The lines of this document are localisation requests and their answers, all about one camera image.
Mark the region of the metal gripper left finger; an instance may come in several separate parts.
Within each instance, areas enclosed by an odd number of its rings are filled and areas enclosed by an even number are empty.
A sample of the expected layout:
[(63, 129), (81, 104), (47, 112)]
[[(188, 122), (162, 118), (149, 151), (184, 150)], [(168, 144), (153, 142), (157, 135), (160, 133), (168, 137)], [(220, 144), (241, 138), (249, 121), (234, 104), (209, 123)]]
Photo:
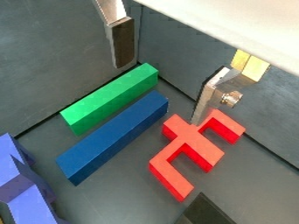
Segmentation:
[(91, 0), (101, 17), (114, 68), (134, 58), (134, 20), (126, 15), (121, 0)]

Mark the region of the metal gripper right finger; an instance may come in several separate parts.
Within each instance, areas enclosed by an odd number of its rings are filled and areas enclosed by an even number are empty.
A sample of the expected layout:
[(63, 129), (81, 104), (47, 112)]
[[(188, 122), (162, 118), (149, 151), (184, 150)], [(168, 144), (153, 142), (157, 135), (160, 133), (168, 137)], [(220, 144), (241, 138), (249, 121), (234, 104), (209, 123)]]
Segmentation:
[(221, 105), (233, 108), (242, 96), (238, 90), (254, 83), (237, 69), (221, 66), (201, 84), (190, 123), (198, 125)]

